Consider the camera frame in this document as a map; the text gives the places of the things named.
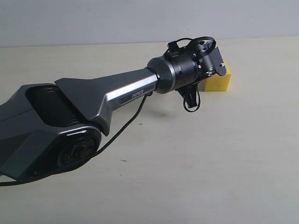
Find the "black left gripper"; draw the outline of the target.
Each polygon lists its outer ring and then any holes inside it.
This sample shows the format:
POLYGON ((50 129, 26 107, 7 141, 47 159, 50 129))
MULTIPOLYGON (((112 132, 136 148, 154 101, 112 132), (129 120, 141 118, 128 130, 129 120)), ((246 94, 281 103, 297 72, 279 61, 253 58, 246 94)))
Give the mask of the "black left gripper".
POLYGON ((174 69, 173 90, 183 98, 183 107, 187 112, 195 112, 200 107, 198 83, 214 75, 214 63, 211 53, 214 41, 189 41, 183 47, 179 41, 168 43, 163 57, 174 69))

